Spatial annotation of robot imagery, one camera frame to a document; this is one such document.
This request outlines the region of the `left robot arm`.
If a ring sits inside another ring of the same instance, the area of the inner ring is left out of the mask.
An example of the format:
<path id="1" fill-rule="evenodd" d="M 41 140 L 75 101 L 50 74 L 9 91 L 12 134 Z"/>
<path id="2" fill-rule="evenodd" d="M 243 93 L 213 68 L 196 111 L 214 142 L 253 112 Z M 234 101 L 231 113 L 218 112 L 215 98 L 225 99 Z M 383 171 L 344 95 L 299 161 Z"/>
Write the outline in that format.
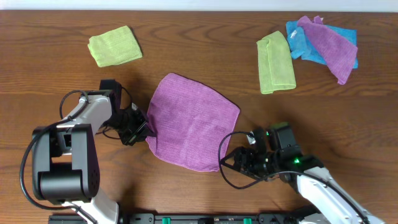
<path id="1" fill-rule="evenodd" d="M 87 223 L 124 223 L 119 204 L 100 187 L 95 135 L 114 129 L 123 145 L 153 136 L 146 116 L 135 105 L 122 109 L 117 90 L 82 91 L 77 106 L 60 121 L 38 127 L 32 153 L 32 190 L 52 209 L 71 209 Z"/>

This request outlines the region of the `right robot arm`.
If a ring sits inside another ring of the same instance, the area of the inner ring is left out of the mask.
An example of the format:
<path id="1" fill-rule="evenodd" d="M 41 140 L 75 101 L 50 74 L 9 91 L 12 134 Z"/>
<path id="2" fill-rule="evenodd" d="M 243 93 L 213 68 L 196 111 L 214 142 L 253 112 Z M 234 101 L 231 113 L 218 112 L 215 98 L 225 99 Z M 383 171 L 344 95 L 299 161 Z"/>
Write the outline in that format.
<path id="1" fill-rule="evenodd" d="M 297 223 L 384 223 L 343 190 L 319 159 L 303 155 L 297 144 L 272 146 L 270 150 L 265 146 L 239 147 L 224 157 L 218 152 L 218 165 L 224 181 L 234 189 L 248 189 L 275 178 L 289 184 L 316 210 L 296 218 Z M 235 185 L 225 176 L 224 167 L 253 181 Z"/>

